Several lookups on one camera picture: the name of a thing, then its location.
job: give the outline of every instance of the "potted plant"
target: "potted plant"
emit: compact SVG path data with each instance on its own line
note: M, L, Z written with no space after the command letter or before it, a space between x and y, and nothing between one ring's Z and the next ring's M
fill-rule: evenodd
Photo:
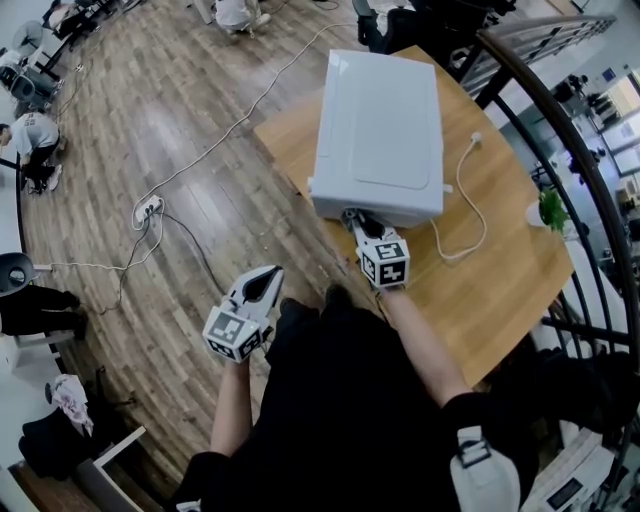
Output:
M562 207L562 199L555 190L540 192L538 200L527 208L527 221L532 226L548 226L562 233L569 214Z

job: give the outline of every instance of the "white cable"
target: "white cable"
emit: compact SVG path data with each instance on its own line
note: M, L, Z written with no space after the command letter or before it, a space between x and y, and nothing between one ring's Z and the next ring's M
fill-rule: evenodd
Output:
M289 61L285 66L283 66L277 73L276 76L273 78L273 80L271 81L271 83L269 84L269 87L267 87L265 89L265 91L258 96L258 98L253 102L253 105L251 105L251 108L249 109L249 111L240 119L238 119L235 123L233 123L231 125L231 127L225 132L225 134L220 138L220 140L218 140L218 142L216 142L213 146L211 146L209 149L207 149L204 153L202 153L198 158L196 158L193 162L191 162L189 165L187 165L186 167L183 167L182 169L180 169L179 171L176 171L175 173L173 173L169 178L167 178L166 180L158 183L156 186L154 186L151 190L149 190L145 195L143 195L140 199L138 199L138 201L136 201L136 204L133 207L133 210L131 212L131 227L133 227L134 230L136 231L141 231L144 228L144 222L142 222L142 225L136 225L135 222L135 212L138 208L138 206L140 205L140 203L142 203L147 197L149 197L151 194L153 194L156 190L158 190L160 187L166 185L167 183L169 183L171 180L173 180L176 176L182 174L183 172L191 169L194 165L196 165L198 162L201 162L202 160L204 160L207 155L209 155L209 153L211 153L214 149L216 149L222 142L224 142L226 140L227 137L229 137L229 135L231 134L231 132L240 124L242 124L244 121L246 121L247 119L249 119L249 117L251 116L251 114L253 114L253 111L256 109L256 107L258 106L258 103L260 103L260 101L262 101L262 99L269 93L269 91L273 88L273 86L276 84L278 78L280 77L280 75L290 66L292 66L299 58L300 56L313 44L315 43L316 39L318 39L318 37L320 37L320 34L322 34L324 31L329 30L330 28L334 28L334 27L354 27L357 26L357 24L355 23L334 23L332 25L327 25L326 27L324 27L322 30L320 30L318 33L316 33L316 35L313 37L313 39L311 39L311 41L309 41L304 48L302 48L302 50L300 50L298 52L298 54L291 59L291 61ZM160 200L162 201L162 212L164 212L164 207L165 207L165 203L164 200L162 198L160 198ZM163 237L163 216L160 216L160 238L158 238L158 242L156 243L156 245L153 246L153 248L145 255L144 258L142 258L140 261L137 261L135 263L132 263L131 265L129 265L128 267L109 267L107 265L101 265L98 263L50 263L51 266L65 266L65 267L94 267L94 268L102 268L105 270L121 270L121 271L126 271L128 269L130 269L131 267L135 267L136 265L141 265L142 263L144 263L145 261L147 261L147 258L151 255L151 253L153 251L155 251L159 246L160 246L160 242L162 241L162 237Z
M160 213L164 213L164 207L165 207L164 200L160 198L160 201L162 202L160 206L161 208ZM136 261L135 263L131 263L131 265L127 267L108 267L106 265L100 265L99 263L49 263L49 265L60 266L60 267L96 267L96 268L102 268L104 270L121 270L123 272L126 272L130 268L135 267L136 265L142 265L145 261L147 261L147 258L151 256L151 253L155 251L158 247L160 247L160 242L162 242L162 237L164 236L163 220L164 220L164 215L160 215L160 237L158 238L158 241L156 242L156 244L149 250L149 252L144 256L144 258L142 258L140 261Z
M160 187L166 185L167 183L169 183L172 179L174 179L176 176L182 174L184 171L187 171L189 169L191 169L194 165L196 165L198 162L201 162L202 160L204 160L207 155L209 155L209 153L211 153L214 149L216 149L230 134L231 132L240 124L242 124L244 121L246 121L247 119L249 119L249 117L251 116L251 114L253 114L253 111L255 110L255 108L258 106L258 103L260 103L260 101L262 101L262 98L264 98L269 91L273 88L273 86L276 84L276 81L278 80L278 78L280 77L280 75L282 74L283 71L285 71L288 67L290 67L292 64L295 63L295 61L297 61L300 56L307 50L307 48L309 48L309 46L311 46L313 43L315 43L316 39L318 39L318 37L320 36L320 34L322 34L325 30L329 30L330 28L334 28L334 27L354 27L357 26L357 24L355 23L334 23L333 25L328 25L326 27L324 27L322 30L320 30L320 32L318 32L311 41L309 41L305 47L300 50L298 52L298 54L291 59L291 61L285 65L284 67L282 67L280 69L280 71L278 71L276 73L276 76L273 78L273 80L271 81L271 83L269 84L269 87L267 87L265 89L265 91L258 96L258 99L256 99L256 101L253 102L253 105L251 105L251 108L249 109L249 111L240 119L238 119L235 123L233 123L231 125L231 127L226 131L226 133L222 136L222 138L220 138L220 140L218 142L216 142L213 146L211 146L209 149L207 149L204 153L202 153L198 158L196 158L193 162L191 162L189 165L187 165L186 167L183 167L182 169L180 169L179 171L176 171L175 173L173 173L173 175L171 175L169 178L167 178L166 180L158 183L155 187L153 187L151 190L149 190L149 192L147 192L145 195L143 195L140 199L138 199L138 201L136 202L136 204L133 206L133 211L131 212L131 226L133 227L133 229L135 229L136 231L140 231L143 226L144 223L142 224L142 226L136 226L135 223L135 213L136 210L138 208L138 206L140 205L140 203L142 203L147 197L149 197L151 194L153 194L156 190L158 190Z
M462 194L462 197L465 198L467 203L469 203L469 206L471 206L473 211L478 214L478 217L480 217L480 222L482 222L482 236L480 237L480 240L478 241L478 243L475 244L473 247L469 247L468 249L464 249L455 254L445 254L444 252L442 252L442 247L440 246L440 233L438 233L438 227L436 226L436 223L433 222L433 219L429 219L429 221L431 222L431 225L433 226L433 230L436 234L436 247L438 249L438 254L445 261L457 260L459 258L467 256L468 254L471 254L473 251L475 251L476 249L478 249L478 247L482 245L482 243L484 242L484 239L487 237L487 221L485 220L480 210L476 207L476 205L473 204L471 199L469 199L469 196L464 191L464 189L462 188L462 184L460 183L460 169L462 168L462 164L467 159L467 157L469 156L473 148L476 147L476 144L480 142L480 140L481 140L481 136L479 133L474 133L473 136L471 137L471 144L469 144L469 147L462 155L460 162L458 162L458 167L456 169L456 183L458 184L458 189L460 190L460 194Z

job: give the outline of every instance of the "green plant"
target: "green plant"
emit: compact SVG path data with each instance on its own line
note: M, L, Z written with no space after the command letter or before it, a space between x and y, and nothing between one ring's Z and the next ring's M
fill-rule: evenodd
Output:
M564 223L569 220L569 215L562 208L562 199L555 190L540 192L538 211L540 218L552 231L562 233Z

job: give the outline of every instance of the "power cord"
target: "power cord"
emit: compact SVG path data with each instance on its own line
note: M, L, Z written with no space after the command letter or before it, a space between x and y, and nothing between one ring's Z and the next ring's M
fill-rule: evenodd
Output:
M251 116L251 114L253 114L253 111L256 109L256 107L258 106L258 103L260 103L260 101L262 101L262 99L269 93L269 91L273 88L273 86L276 84L276 81L278 80L278 78L280 77L280 75L290 66L292 66L299 58L300 56L307 50L307 48L309 48L309 46L311 46L313 43L316 42L316 40L318 39L318 37L320 37L320 35L325 32L326 30L329 30L330 28L335 28L335 27L355 27L357 26L356 23L334 23L332 25L327 25L326 27L324 27L322 30L320 30L314 37L313 39L311 39L311 41L309 41L304 48L302 48L302 50L300 50L298 52L298 54L291 59L291 61L289 61L289 63L287 63L285 66L283 66L280 71L278 71L276 73L276 76L273 78L273 80L271 81L271 83L269 84L269 87L267 87L265 89L265 91L258 96L258 98L256 99L256 101L253 102L253 105L251 105L251 108L249 109L249 111L242 116L240 119L238 119L235 123L233 123L231 125L231 127L225 132L225 134L220 138L220 140L218 140L218 142L216 142L213 146L211 146L209 149L207 149L204 153L202 153L198 158L196 158L193 162L191 162L189 165L187 165L186 167L183 167L182 169L180 169L179 171L176 171L175 173L173 173L171 176L169 176L169 178L167 178L164 181L161 181L160 183L158 183L156 186L154 186L151 190L149 190L145 195L143 195L140 199L138 199L136 201L136 204L133 206L133 210L131 212L131 226L133 227L133 229L135 229L136 231L140 231L142 229L142 226L136 226L136 222L135 222L135 212L138 209L138 206L140 205L140 203L142 203L147 197L149 197L151 194L153 194L156 190L158 190L160 187L163 187L164 185L166 185L167 183L169 183L171 180L173 180L174 178L176 178L177 176L179 176L180 174L182 174L183 172L191 169L194 165L196 165L197 163L201 162L202 160L204 160L209 153L211 153L214 149L216 149L220 144L222 144L222 142L224 142L226 140L227 137L229 137L229 135L231 134L231 132L238 127L240 124L242 124L244 121L246 121L247 119L249 119L249 117Z
M182 221L179 221L175 217L172 217L171 215L169 215L168 213L166 213L164 211L157 211L157 212L154 212L153 214L154 215L160 215L162 217L167 217L168 219L171 219L173 222L175 222L180 227L182 227L187 233L189 233L189 235L191 236L191 239L193 240L193 243L196 244L196 247L198 248L198 251L200 251L200 256L202 257L202 262L204 263L204 266L206 267L207 272L209 273L209 277L211 277L211 281L213 281L214 286L217 288L217 290L220 292L220 294L221 295L225 295L227 292L224 290L224 288L222 288L222 286L220 285L220 283L216 279L216 276L213 273L213 270L211 270L211 266L209 265L209 262L207 261L207 257L204 254L204 250L202 249L202 246L198 243L198 240L197 240L196 236L187 227L187 225L184 224Z
M133 261L133 256L135 255L136 250L138 249L138 245L140 244L140 242L142 242L144 237L146 237L147 233L149 232L149 227L151 226L151 218L150 217L147 217L145 219L145 224L147 225L147 227L145 228L144 233L142 233L142 236L140 238L138 238L138 240L136 240L136 243L133 246L133 250L131 251L131 257L129 258L129 261L127 262L127 266L125 267L124 272L122 272L122 275L120 276L120 284L118 286L118 300L116 301L116 303L113 306L110 306L108 308L104 308L100 312L96 311L98 316L104 316L109 311L115 311L116 309L118 309L120 307L120 304L122 304L122 287L124 285L124 280L127 277L127 271L131 268L131 262Z
M253 102L253 104L251 105L251 108L249 109L249 111L248 111L244 116L242 116L240 119L238 119L235 123L233 123L233 124L231 125L231 127L230 127L230 128L229 128L229 129L224 133L224 135L223 135L223 136L222 136L222 137L221 137L221 138L220 138L220 139L219 139L219 140L218 140L218 141L217 141L213 146L211 146L209 149L207 149L204 153L202 153L198 158L196 158L196 159L195 159L193 162L191 162L189 165L187 165L186 167L183 167L182 169L180 169L180 170L176 171L176 172L175 172L175 173L173 173L173 175L171 175L169 178L167 178L166 180L164 180L164 181L162 181L162 182L158 183L157 185L155 185L151 190L149 190L145 195L143 195L140 199L138 199L138 200L136 201L136 203L135 203L135 205L134 205L134 207L133 207L133 210L132 210L132 212L131 212L131 226L133 227L133 229L134 229L135 231L141 231L141 230L143 230L143 229L145 228L145 225L144 225L144 224L145 224L145 222L144 222L144 221L143 221L142 225L137 225L137 224L136 224L136 221L135 221L135 212L137 211L138 206L139 206L139 205L140 205L140 204L141 204L141 203L142 203L142 202L143 202L147 197L149 197L149 196L150 196L151 194L153 194L156 190L158 190L160 187L162 187L162 186L166 185L167 183L169 183L171 180L173 180L174 178L176 178L177 176L179 176L179 175L180 175L180 174L182 174L183 172L185 172L185 171L187 171L187 170L191 169L191 168L192 168L193 166L195 166L197 163L199 163L199 162L201 162L202 160L204 160L204 159L205 159L205 158L206 158L206 157L207 157L207 156L208 156L208 155L209 155L209 154L210 154L214 149L216 149L216 148L217 148L217 147L218 147L222 142L224 142L224 141L227 139L227 137L229 137L229 135L231 134L231 132L232 132L236 127L238 127L238 126L239 126L240 124L242 124L244 121L246 121L247 119L249 119L249 117L253 114L254 110L255 110L255 109L256 109L256 107L258 106L258 103L260 103L260 101L262 101L262 99L263 99L263 98L264 98L264 97L269 93L269 91L271 91L271 89L273 88L273 86L276 84L276 82L277 82L278 78L280 77L280 75L281 75L281 74L282 74L286 69L288 69L289 67L291 67L291 66L292 66L292 65L293 65L293 64L294 64L294 63L295 63L295 62L300 58L300 56L301 56L301 55L302 55L302 54L303 54L303 53L304 53L304 52L305 52L305 51L306 51L306 50L307 50L307 49L308 49L308 48L309 48L313 43L315 43L315 42L316 42L316 40L318 39L318 37L320 37L320 35L321 35L322 33L324 33L325 31L327 31L327 30L329 30L329 29L335 28L335 27L355 27L355 26L357 26L357 24L355 24L355 23L334 23L334 24L331 24L331 25L327 25L326 27L324 27L323 29L321 29L320 31L318 31L318 32L316 33L316 35L313 37L313 39L311 39L311 41L309 41L309 42L308 42L308 43L307 43L307 44L302 48L302 50L300 50L300 51L296 54L296 56L295 56L293 59L291 59L291 61L289 61L285 66L283 66L283 67L282 67L282 68L281 68L281 69L276 73L276 75L274 76L274 78L273 78L273 80L271 81L271 83L269 84L269 86L268 86L268 87L265 89L265 91L264 91L262 94L260 94L260 96L258 96L258 98ZM98 43L97 43L96 47L94 47L94 48L92 49L92 51L90 52L90 55L93 53L93 51L95 51L95 49L97 48L97 46L98 46L99 44L101 44L101 43L102 43L102 40L103 40L103 39L101 39L101 40L100 40L100 42L98 42ZM146 255L145 255L145 256L144 256L140 261L137 261L137 262L135 262L135 263L131 263L131 260L130 260L130 261L129 261L129 263L127 263L127 265L126 265L125 267L117 267L117 266L101 265L101 264L98 264L98 263L61 263L61 262L53 262L53 263L50 263L50 265L51 265L52 267L53 267L53 266L65 266L65 267L93 267L93 268L102 268L102 269L104 269L104 270L118 270L118 271L122 271L122 272L127 272L130 268L135 267L136 265L141 265L141 264L143 264L144 262L146 262L146 261L147 261L147 259L149 258L149 256L150 256L150 255L151 255L151 254L152 254L152 253L153 253L153 252L154 252L154 251L155 251L155 250L160 246L160 243L162 242L162 238L163 238L163 235L164 235L164 228L163 228L163 222L162 222L162 220L163 220L163 218L164 218L165 216L167 216L167 217L171 218L171 219L172 219L172 220L174 220L175 222L178 222L178 223L179 223L180 225L182 225L185 229L187 229L187 227L186 227L184 224L182 224L181 222L179 222L177 219L174 219L174 218L172 218L170 215L165 214L165 212L164 212L164 210L165 210L165 202L164 202L164 200L162 200L162 199L160 199L160 201L161 201L161 207L160 207L161 209L160 209L160 210L158 210L158 211L155 211L155 212L149 212L149 211L147 211L147 212L146 212L146 216L145 216L145 220L146 220L146 218L148 218L148 217L149 217L150 215L152 215L152 214L153 214L153 215L160 215L160 217L161 217L161 218L160 218L160 237L158 238L158 242L157 242L157 243L156 243L156 244L155 244L155 245L154 245L154 246L149 250L149 252L148 252L148 253L147 253L147 254L146 254ZM198 246L198 249L200 250L200 253L201 253L201 255L203 256L203 260L205 261L205 264L207 265L207 268L208 268L208 270L209 270L210 276L212 277L212 279L213 279L213 281L214 281L214 283L215 283L216 288L218 288L218 290L219 290L222 294L226 293L226 292L222 289L222 287L219 285L219 283L216 281L216 279L215 279L215 275L214 275L214 274L213 274L213 272L211 271L211 268L209 267L209 265L208 265L208 263L207 263L207 261L206 261L206 258L204 258L204 251L202 251L202 248L201 248L201 247L200 247L200 245L197 243L197 240L196 240L196 238L193 236L193 233L191 233L191 232L189 231L189 234L190 234L190 235L191 235L191 237L193 238L194 242L196 242L196 245Z
M161 201L161 206L158 211L159 212L164 212L164 208L165 208L165 203L163 199L160 199ZM149 218L150 215L152 215L155 212L151 212L151 211L147 211L146 214L146 218L145 218L145 222L147 220L147 218ZM149 252L144 256L144 258L142 258L140 261L136 261L135 263L131 263L129 262L125 267L109 267L107 265L101 265L99 263L58 263L58 262L54 262L54 263L49 263L49 265L53 266L59 266L59 267L95 267L95 268L102 268L104 270L120 270L122 272L126 272L127 270L129 270L132 267L135 267L136 265L142 265L145 261L147 261L147 259L149 258L149 256L151 256L151 254L160 246L160 242L162 242L162 238L164 236L164 226L162 223L162 219L160 219L160 237L158 238L158 241L156 242L156 244L149 250Z
M457 260L459 258L467 256L468 254L471 254L482 245L482 243L484 242L484 239L487 237L487 221L482 215L482 212L478 209L478 207L475 204L473 204L473 201L471 201L467 193L462 188L462 183L460 183L460 170L462 168L462 164L464 164L465 160L467 159L471 151L473 151L473 148L475 148L477 144L480 144L481 141L482 141L482 135L480 133L475 132L471 136L471 144L469 144L469 147L462 155L462 158L460 158L460 161L458 162L458 167L456 168L456 183L458 184L458 189L460 190L460 194L462 195L462 197L464 197L465 201L469 203L469 206L471 206L473 211L478 214L478 217L480 218L480 222L482 222L482 236L480 237L480 240L478 241L478 243L475 244L473 247L469 247L468 249L464 249L455 254L445 254L444 252L442 252L442 247L440 246L440 233L438 233L438 226L436 226L436 223L433 222L433 219L429 219L429 222L431 222L431 225L433 226L433 230L436 234L436 247L438 249L438 254L445 261Z

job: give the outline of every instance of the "handrail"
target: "handrail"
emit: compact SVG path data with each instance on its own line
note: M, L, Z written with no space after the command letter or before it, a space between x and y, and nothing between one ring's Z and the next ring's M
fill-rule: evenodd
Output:
M602 21L602 22L614 22L615 16L552 16L547 18L531 18L523 21L516 21L514 23L503 23L495 25L488 29L481 30L480 32L490 33L493 36L505 37L510 35L520 35L527 30L539 30L541 28L556 28L566 27L567 25L574 23L581 25L589 21Z
M616 21L615 16L562 16L535 18L515 23L496 25L479 33L493 35L504 41L516 55L528 64L549 55L555 55L564 48L602 34ZM475 96L495 75L499 66L494 59L483 52L482 45L476 45L460 69L451 70L462 86Z
M477 38L482 48L498 61L501 69L509 77L513 77L529 94L542 115L555 129L565 148L571 152L573 160L591 193L609 239L617 271L622 278L621 291L627 315L627 331L632 340L629 345L629 351L634 367L638 372L640 371L640 351L638 350L640 344L640 307L638 305L638 290L633 278L631 257L622 225L598 166L560 104L553 98L551 91L545 87L535 73L493 31L481 30L478 32Z

